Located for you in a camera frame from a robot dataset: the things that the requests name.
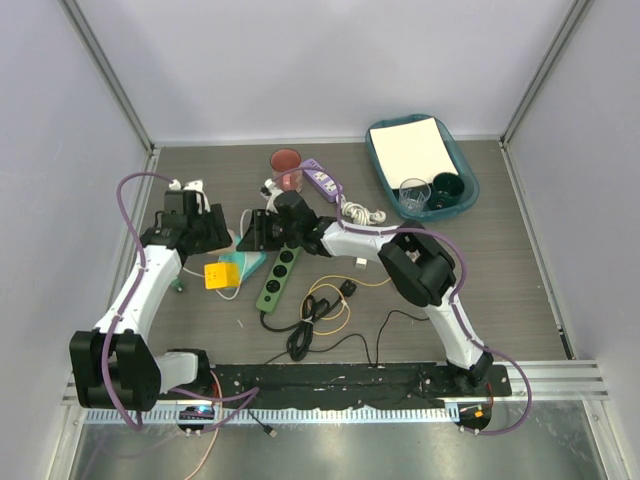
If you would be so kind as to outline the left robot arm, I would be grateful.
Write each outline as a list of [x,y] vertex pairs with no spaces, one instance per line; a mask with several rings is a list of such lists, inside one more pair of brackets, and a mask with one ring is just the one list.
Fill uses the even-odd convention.
[[174,387],[193,399],[212,389],[203,351],[179,348],[155,357],[147,341],[162,299],[186,260],[232,245],[223,210],[209,203],[200,180],[170,188],[140,243],[143,250],[107,313],[92,330],[71,338],[77,398],[85,408],[146,412]]

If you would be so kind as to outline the teal triangular base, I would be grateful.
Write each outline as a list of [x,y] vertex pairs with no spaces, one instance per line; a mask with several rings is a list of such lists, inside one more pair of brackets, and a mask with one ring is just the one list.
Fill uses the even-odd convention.
[[222,263],[234,263],[241,273],[241,282],[244,283],[266,260],[265,252],[233,252],[221,255],[218,258]]

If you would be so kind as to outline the pink cube socket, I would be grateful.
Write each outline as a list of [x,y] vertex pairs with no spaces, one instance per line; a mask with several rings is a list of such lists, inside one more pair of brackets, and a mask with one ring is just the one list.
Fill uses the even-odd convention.
[[229,229],[229,230],[228,230],[228,233],[229,233],[229,236],[230,236],[230,239],[231,239],[231,243],[230,243],[230,245],[229,245],[229,246],[224,247],[224,248],[221,250],[221,252],[222,252],[223,254],[230,254],[230,253],[235,252],[235,251],[236,251],[236,248],[237,248],[237,244],[238,244],[238,240],[237,240],[237,235],[236,235],[236,233],[235,233],[233,230],[231,230],[231,229]]

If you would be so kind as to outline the purple power strip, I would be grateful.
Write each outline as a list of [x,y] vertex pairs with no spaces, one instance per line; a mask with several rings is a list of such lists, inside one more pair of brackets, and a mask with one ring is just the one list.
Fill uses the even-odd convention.
[[303,168],[303,176],[323,198],[329,203],[336,203],[338,200],[338,189],[341,188],[341,185],[334,181],[314,159],[303,161],[301,167]]

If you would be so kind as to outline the green small charger plug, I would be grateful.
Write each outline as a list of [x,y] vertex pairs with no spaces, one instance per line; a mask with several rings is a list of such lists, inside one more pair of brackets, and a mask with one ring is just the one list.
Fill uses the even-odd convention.
[[172,282],[172,287],[177,291],[177,292],[182,292],[184,287],[182,285],[182,282],[179,279],[176,279]]

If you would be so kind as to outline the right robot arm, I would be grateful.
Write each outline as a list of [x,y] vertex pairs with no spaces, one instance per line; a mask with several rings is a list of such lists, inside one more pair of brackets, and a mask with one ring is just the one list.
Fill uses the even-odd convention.
[[395,227],[359,226],[320,216],[295,191],[269,194],[267,207],[252,211],[240,251],[300,247],[310,255],[359,257],[380,263],[397,292],[427,313],[445,348],[451,380],[465,395],[488,382],[494,357],[475,334],[457,293],[461,267],[435,234],[414,221]]

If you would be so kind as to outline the green power strip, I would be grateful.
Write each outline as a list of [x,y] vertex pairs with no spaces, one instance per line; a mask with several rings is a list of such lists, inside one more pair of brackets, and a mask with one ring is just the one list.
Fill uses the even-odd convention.
[[283,247],[280,250],[256,300],[255,306],[259,311],[272,314],[276,310],[301,251],[301,247]]

